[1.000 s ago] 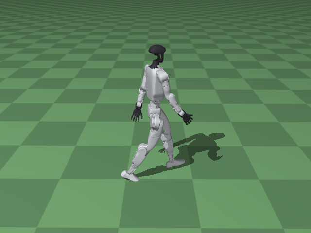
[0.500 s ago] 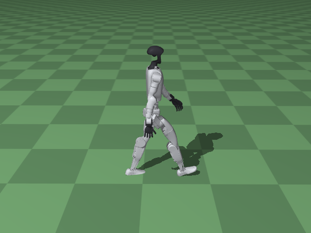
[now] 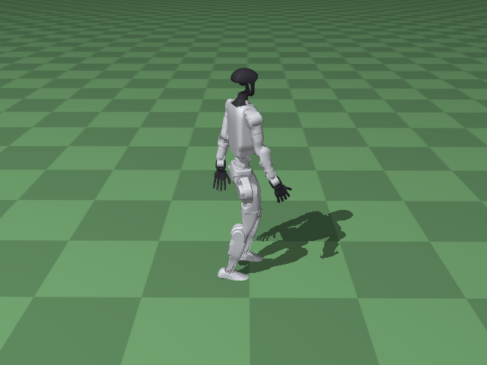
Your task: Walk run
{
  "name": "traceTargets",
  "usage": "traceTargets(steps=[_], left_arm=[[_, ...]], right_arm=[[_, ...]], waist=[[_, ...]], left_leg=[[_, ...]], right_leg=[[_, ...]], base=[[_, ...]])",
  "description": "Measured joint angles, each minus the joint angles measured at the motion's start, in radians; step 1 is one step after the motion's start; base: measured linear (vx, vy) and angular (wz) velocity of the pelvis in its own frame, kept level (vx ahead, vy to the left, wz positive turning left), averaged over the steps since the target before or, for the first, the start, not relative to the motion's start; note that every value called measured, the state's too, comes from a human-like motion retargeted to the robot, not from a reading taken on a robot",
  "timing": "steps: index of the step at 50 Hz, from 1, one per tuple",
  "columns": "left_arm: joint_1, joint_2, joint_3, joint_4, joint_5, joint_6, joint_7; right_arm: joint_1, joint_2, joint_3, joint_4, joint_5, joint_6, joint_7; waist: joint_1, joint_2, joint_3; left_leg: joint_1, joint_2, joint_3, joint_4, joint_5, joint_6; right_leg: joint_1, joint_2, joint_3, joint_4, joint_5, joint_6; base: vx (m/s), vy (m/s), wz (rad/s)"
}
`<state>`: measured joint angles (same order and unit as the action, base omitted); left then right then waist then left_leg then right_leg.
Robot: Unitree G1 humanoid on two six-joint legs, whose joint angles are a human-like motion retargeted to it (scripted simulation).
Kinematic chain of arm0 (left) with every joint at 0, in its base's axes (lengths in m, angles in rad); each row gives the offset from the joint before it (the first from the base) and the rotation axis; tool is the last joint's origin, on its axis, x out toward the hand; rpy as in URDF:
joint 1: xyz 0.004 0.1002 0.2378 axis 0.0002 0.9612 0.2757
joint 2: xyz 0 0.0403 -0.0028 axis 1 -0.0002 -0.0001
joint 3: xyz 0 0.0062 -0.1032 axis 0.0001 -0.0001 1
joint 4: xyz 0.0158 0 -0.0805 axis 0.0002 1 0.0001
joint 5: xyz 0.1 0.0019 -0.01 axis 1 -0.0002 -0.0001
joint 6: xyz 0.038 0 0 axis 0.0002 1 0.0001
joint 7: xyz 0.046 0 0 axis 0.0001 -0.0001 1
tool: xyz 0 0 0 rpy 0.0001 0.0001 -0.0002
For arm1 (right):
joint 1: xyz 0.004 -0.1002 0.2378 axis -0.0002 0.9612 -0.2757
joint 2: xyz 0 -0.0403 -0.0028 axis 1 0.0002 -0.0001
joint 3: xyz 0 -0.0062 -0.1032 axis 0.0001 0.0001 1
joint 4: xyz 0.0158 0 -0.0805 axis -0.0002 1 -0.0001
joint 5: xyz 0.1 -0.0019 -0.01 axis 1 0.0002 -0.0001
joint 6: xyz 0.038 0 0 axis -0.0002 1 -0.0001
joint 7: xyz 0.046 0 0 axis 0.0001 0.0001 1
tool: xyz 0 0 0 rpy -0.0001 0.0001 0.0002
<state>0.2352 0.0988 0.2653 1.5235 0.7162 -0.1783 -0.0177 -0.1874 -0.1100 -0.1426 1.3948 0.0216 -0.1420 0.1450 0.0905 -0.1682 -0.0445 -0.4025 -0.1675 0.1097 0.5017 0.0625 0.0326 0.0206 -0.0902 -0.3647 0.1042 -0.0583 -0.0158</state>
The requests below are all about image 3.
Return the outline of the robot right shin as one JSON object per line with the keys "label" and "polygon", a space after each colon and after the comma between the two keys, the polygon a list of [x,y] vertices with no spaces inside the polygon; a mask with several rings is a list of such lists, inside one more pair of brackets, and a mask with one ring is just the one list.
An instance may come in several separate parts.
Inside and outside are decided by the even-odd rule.
{"label": "robot right shin", "polygon": [[227,273],[233,274],[234,267],[236,267],[238,259],[240,259],[243,254],[248,237],[245,239],[245,235],[242,230],[233,231],[228,250],[229,261],[227,266]]}

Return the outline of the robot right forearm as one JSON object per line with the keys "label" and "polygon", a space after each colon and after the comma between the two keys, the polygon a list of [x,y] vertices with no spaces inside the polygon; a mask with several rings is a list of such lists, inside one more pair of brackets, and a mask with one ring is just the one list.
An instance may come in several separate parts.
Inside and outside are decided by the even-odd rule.
{"label": "robot right forearm", "polygon": [[268,148],[262,148],[259,152],[259,158],[259,165],[263,168],[266,178],[274,187],[277,186],[280,181],[277,178],[276,172],[274,171],[274,166],[272,165],[270,150]]}

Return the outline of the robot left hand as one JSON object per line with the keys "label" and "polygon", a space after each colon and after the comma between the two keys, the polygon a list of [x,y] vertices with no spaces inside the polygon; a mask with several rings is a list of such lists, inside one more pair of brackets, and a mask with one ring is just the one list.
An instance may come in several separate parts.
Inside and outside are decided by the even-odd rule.
{"label": "robot left hand", "polygon": [[222,180],[224,180],[224,190],[226,190],[226,180],[225,180],[226,177],[227,177],[228,183],[231,184],[230,178],[227,175],[227,171],[225,170],[225,168],[226,168],[226,161],[225,160],[224,160],[224,167],[217,167],[217,160],[216,160],[216,169],[217,170],[215,171],[213,189],[215,188],[216,179],[218,179],[217,180],[217,190],[218,190],[218,186],[219,186],[219,180],[221,180],[220,191],[222,190]]}

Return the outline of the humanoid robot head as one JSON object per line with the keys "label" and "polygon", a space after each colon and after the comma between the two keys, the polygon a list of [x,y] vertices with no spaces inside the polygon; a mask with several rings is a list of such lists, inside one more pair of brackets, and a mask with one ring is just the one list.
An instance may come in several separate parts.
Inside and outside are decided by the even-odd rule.
{"label": "humanoid robot head", "polygon": [[[244,91],[238,93],[236,100],[232,102],[234,106],[245,106],[245,100],[248,100],[248,96],[253,96],[255,91],[255,82],[258,78],[258,74],[249,68],[239,68],[235,70],[231,75],[231,80],[235,83],[246,87]],[[251,91],[250,87],[251,86]],[[248,103],[251,104],[251,103]]]}

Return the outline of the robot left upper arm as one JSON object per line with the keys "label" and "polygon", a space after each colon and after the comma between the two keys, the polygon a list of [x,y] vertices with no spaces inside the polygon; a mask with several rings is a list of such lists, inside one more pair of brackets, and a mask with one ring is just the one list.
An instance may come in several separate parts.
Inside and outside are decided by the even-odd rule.
{"label": "robot left upper arm", "polygon": [[222,123],[222,128],[221,128],[221,138],[223,138],[225,141],[228,140],[228,117],[227,117],[227,108],[229,102],[233,99],[227,99],[225,103],[225,113],[224,113],[224,118],[223,118],[223,123]]}

